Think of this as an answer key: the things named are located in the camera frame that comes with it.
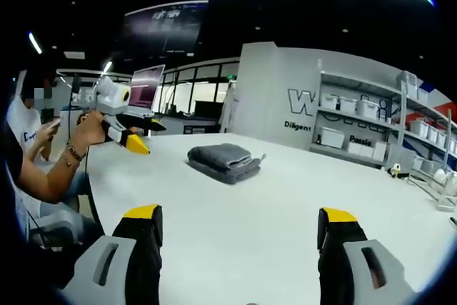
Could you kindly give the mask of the person's left hand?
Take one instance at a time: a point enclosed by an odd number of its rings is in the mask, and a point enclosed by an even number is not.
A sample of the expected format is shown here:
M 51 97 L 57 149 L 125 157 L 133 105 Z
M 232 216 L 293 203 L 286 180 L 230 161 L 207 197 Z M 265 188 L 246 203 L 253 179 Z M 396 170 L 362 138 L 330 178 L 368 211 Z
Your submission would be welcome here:
M 71 136 L 71 142 L 74 147 L 82 149 L 94 144 L 100 144 L 105 141 L 106 134 L 102 127 L 104 120 L 103 115 L 98 111 L 91 111 L 86 115 Z

